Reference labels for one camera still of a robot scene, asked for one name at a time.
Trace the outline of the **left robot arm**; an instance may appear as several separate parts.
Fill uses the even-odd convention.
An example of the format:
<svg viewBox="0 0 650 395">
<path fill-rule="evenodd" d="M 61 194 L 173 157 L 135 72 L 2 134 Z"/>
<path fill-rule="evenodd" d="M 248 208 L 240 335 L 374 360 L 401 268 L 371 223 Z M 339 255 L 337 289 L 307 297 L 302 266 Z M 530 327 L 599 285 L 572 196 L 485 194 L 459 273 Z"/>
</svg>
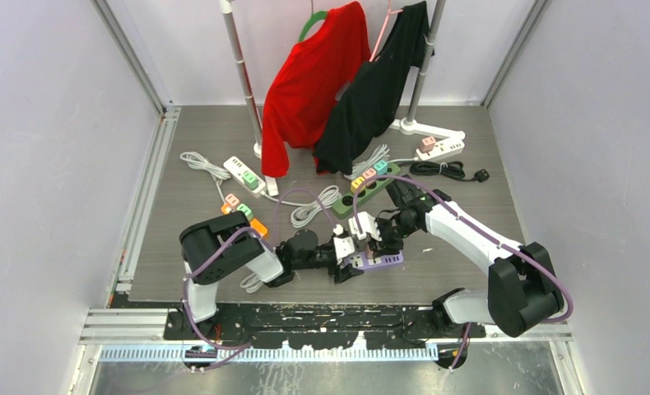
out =
<svg viewBox="0 0 650 395">
<path fill-rule="evenodd" d="M 341 225 L 324 244 L 313 231 L 302 229 L 272 248 L 246 215 L 235 211 L 189 226 L 180 233 L 179 243 L 186 272 L 183 327 L 198 340 L 216 329 L 220 281 L 242 267 L 269 287 L 286 284 L 298 270 L 326 268 L 337 284 L 364 273 L 348 262 L 355 255 L 355 243 Z"/>
</svg>

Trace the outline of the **teal plug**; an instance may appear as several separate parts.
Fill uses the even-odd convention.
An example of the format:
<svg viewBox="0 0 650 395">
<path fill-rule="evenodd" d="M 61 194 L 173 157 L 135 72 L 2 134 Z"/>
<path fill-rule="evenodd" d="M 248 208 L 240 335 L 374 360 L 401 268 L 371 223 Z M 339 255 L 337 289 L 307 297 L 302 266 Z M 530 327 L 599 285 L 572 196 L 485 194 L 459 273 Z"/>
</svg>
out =
<svg viewBox="0 0 650 395">
<path fill-rule="evenodd" d="M 388 172 L 388 162 L 386 160 L 378 160 L 374 163 L 373 169 L 377 175 L 383 175 Z"/>
</svg>

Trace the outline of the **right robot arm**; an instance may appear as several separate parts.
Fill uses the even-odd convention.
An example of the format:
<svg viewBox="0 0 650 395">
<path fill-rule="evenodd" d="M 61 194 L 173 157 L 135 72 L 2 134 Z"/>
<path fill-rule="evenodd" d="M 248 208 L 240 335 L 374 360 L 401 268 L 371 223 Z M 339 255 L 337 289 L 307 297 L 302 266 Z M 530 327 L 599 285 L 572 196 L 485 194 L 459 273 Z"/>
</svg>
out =
<svg viewBox="0 0 650 395">
<path fill-rule="evenodd" d="M 441 310 L 432 319 L 441 337 L 455 337 L 465 323 L 494 324 L 519 337 L 538 324 L 561 322 L 573 314 L 573 298 L 541 244 L 520 244 L 498 234 L 445 193 L 407 176 L 385 179 L 397 217 L 390 225 L 370 225 L 371 217 L 355 209 L 353 233 L 395 249 L 397 241 L 422 230 L 452 245 L 487 278 L 485 291 L 461 288 L 438 299 Z"/>
</svg>

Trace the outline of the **purple power strip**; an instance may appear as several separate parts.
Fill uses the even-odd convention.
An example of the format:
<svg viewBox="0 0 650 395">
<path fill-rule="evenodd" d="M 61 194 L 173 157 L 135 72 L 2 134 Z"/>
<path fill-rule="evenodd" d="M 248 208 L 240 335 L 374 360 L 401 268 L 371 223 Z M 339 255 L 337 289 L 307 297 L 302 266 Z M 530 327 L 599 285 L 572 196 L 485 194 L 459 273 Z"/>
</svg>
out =
<svg viewBox="0 0 650 395">
<path fill-rule="evenodd" d="M 354 269 L 363 272 L 384 269 L 402 265 L 404 257 L 402 253 L 383 255 L 377 258 L 369 258 L 366 253 L 355 253 L 343 260 L 345 265 L 351 265 Z"/>
</svg>

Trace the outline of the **yellow plug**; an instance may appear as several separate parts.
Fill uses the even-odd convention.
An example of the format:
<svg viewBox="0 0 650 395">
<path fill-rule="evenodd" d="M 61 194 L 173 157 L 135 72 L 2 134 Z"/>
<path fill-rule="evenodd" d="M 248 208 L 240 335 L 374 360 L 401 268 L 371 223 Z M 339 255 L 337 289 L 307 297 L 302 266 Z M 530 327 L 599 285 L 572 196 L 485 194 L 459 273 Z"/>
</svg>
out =
<svg viewBox="0 0 650 395">
<path fill-rule="evenodd" d="M 351 192 L 354 196 L 359 196 L 362 194 L 367 186 L 367 180 L 365 177 L 360 176 L 351 181 Z"/>
</svg>

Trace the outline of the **green power strip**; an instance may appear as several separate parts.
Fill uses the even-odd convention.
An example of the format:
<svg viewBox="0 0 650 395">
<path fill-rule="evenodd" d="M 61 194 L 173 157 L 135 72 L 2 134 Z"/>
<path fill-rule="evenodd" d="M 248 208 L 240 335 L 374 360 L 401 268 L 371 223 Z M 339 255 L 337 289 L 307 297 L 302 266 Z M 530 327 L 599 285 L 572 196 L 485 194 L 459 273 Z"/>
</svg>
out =
<svg viewBox="0 0 650 395">
<path fill-rule="evenodd" d="M 392 179 L 376 179 L 367 183 L 365 191 L 359 196 L 354 196 L 352 192 L 348 192 L 336 200 L 331 207 L 331 210 L 338 219 L 346 219 L 351 216 L 354 211 L 354 205 L 359 209 L 370 201 L 378 193 L 385 190 L 386 186 L 390 184 Z"/>
</svg>

